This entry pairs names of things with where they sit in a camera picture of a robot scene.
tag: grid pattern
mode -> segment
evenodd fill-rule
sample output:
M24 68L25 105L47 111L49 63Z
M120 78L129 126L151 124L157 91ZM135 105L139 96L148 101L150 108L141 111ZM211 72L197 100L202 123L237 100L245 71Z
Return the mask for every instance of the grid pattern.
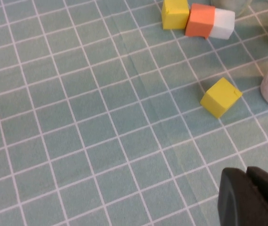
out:
M268 171L268 1L229 40L163 31L161 8L0 0L0 226L216 226L221 170ZM244 95L216 120L221 77Z

